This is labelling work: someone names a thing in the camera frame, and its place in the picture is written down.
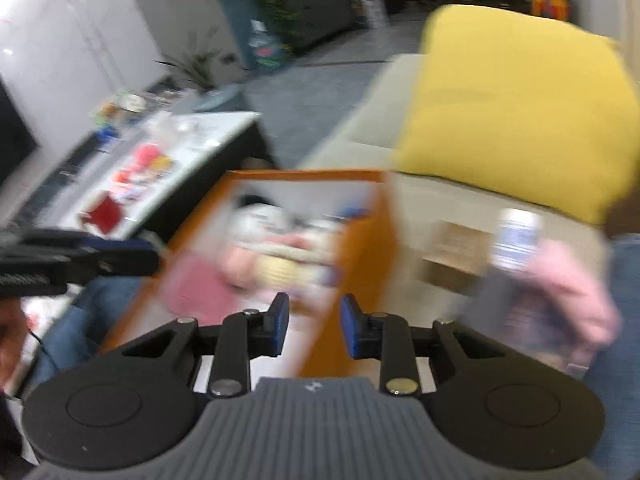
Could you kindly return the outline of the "orange cardboard box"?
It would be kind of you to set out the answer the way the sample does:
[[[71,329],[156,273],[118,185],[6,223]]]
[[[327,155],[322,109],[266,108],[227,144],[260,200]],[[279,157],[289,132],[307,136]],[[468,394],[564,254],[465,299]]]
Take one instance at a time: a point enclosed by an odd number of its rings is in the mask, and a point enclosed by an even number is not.
[[[290,297],[282,356],[254,378],[348,376],[340,302],[381,307],[398,253],[390,174],[262,170],[226,174],[170,240],[162,270],[105,340],[112,350],[173,318],[214,325]]]

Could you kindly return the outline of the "crochet bunny plush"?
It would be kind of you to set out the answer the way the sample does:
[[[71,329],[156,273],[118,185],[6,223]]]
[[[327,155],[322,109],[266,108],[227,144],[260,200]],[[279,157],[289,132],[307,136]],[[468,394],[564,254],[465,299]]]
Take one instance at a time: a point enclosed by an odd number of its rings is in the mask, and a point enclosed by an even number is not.
[[[341,238],[341,231],[307,228],[253,247],[231,243],[219,265],[234,287],[292,292],[334,265]]]

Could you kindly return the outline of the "jeans leg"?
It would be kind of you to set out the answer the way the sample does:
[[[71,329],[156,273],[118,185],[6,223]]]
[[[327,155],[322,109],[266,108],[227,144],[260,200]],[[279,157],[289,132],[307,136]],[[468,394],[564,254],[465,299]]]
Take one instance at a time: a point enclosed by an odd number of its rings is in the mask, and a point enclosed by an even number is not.
[[[22,398],[64,370],[93,359],[107,334],[128,310],[144,278],[96,278],[74,299],[70,307],[43,337],[43,349],[26,376]]]
[[[586,383],[605,406],[605,430],[592,460],[611,479],[639,472],[639,237],[612,243],[608,289],[623,324],[592,364]]]

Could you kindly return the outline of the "white marble coffee table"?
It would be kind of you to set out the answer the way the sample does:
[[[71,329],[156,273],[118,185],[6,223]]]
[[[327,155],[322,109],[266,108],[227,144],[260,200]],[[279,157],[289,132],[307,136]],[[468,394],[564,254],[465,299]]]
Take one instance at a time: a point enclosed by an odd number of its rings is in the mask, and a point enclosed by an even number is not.
[[[181,211],[193,209],[186,202],[189,182],[204,169],[225,172],[222,160],[226,148],[258,127],[257,112],[170,114],[158,112],[111,154],[100,155],[81,170],[79,181],[55,198],[51,207],[35,220],[40,229],[81,230],[123,240],[150,230],[150,221],[160,208],[174,198]],[[156,143],[163,155],[145,170],[131,169],[132,154],[143,143]],[[124,218],[110,234],[94,226],[85,228],[78,214],[100,193],[109,192],[122,206]]]

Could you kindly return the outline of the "water jug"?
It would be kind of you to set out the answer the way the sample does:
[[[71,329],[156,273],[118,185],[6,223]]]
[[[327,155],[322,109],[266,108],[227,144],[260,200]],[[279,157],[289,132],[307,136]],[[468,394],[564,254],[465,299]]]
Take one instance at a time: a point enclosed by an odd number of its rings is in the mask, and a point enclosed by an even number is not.
[[[262,70],[274,72],[285,66],[286,51],[277,36],[270,35],[266,25],[259,20],[251,20],[252,34],[248,45],[257,65]]]

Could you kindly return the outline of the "potted leaf plant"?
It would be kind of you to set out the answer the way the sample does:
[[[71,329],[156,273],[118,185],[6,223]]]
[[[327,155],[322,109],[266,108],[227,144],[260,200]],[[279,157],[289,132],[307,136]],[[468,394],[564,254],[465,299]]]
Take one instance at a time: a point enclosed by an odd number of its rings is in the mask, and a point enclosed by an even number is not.
[[[190,30],[186,36],[186,52],[178,56],[162,54],[157,64],[175,70],[184,80],[194,85],[201,93],[217,88],[214,75],[216,62],[223,66],[233,65],[238,60],[232,52],[213,46],[212,41],[218,32],[217,26],[209,27],[203,35],[196,30]]]

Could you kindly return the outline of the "white dog plush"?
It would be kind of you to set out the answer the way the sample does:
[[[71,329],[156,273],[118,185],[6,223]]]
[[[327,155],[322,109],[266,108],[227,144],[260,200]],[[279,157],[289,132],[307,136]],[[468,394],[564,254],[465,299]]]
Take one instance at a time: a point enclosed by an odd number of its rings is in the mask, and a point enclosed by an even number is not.
[[[229,223],[230,240],[240,246],[253,247],[291,234],[294,224],[278,206],[253,204],[237,209]]]

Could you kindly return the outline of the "pink fluffy ball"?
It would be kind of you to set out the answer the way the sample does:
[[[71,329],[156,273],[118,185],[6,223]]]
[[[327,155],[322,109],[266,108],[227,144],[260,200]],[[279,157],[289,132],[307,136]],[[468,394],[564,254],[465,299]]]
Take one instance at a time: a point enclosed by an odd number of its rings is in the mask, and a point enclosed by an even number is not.
[[[163,155],[162,150],[156,143],[143,143],[136,147],[131,159],[131,169],[142,171],[148,168],[155,159]]]

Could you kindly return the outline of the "yellow cushion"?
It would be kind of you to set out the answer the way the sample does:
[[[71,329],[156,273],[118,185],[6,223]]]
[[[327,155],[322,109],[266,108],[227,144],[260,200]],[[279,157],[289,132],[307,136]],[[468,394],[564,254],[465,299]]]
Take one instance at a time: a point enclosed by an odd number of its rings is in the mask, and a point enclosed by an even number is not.
[[[606,195],[596,226],[636,180],[639,92],[614,42],[574,25],[488,6],[443,6],[427,20],[426,62],[416,92],[446,117],[472,107],[472,123],[495,122],[534,138],[552,154],[585,165]]]

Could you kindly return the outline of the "dark grey cabinet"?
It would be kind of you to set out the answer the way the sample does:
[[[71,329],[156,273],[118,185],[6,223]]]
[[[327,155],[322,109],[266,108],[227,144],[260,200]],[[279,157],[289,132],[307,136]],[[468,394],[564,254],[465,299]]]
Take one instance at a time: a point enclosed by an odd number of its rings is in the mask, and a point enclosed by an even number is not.
[[[355,13],[352,0],[283,0],[285,9],[293,15],[286,31],[286,42],[296,52],[308,50],[326,38],[352,29]]]

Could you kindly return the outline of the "white tube bottle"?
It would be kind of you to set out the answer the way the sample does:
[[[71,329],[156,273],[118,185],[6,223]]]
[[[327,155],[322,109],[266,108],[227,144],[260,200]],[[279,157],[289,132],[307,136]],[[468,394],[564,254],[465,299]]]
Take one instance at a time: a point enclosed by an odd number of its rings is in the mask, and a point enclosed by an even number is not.
[[[539,214],[514,208],[503,209],[491,247],[491,264],[505,271],[524,269],[537,250],[541,227]]]

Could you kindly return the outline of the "pink fabric pouch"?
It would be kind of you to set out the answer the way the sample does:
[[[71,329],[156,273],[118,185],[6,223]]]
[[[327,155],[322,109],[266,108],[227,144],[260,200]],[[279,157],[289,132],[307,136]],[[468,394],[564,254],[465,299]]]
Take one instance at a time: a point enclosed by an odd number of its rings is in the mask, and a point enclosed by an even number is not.
[[[491,266],[460,322],[558,370],[588,368],[623,324],[605,286],[556,240],[517,269]]]

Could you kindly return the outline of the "beige sofa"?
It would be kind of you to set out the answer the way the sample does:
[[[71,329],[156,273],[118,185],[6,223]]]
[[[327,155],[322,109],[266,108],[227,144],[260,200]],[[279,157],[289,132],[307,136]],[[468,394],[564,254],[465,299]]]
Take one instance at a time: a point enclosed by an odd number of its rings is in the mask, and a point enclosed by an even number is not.
[[[415,89],[425,71],[422,54],[391,58],[352,114],[300,164],[390,170],[400,257],[386,309],[427,318],[451,310],[457,295],[422,280],[420,259],[437,222],[491,232],[504,208],[540,214],[544,237],[570,246],[603,278],[608,250],[589,220],[608,196],[596,173],[570,168],[552,154],[550,136],[534,138],[534,127],[518,134],[495,122],[475,125],[469,105],[455,106],[450,117],[432,116],[432,104]]]

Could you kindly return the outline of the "gold small box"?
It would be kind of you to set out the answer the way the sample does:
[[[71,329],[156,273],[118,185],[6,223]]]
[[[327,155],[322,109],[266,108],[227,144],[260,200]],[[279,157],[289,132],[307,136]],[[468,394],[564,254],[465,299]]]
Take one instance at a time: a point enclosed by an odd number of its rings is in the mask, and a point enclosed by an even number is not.
[[[438,222],[421,258],[420,279],[450,292],[466,294],[486,272],[491,242],[490,233]]]

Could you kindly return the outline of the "right jeans leg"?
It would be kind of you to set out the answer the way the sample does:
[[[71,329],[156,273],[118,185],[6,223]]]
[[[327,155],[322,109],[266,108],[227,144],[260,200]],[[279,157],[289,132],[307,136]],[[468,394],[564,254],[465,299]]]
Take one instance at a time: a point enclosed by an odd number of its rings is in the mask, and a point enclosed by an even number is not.
[[[592,364],[586,383],[605,406],[605,430],[592,460],[611,479],[639,472],[639,237],[612,243],[608,289],[623,324]]]

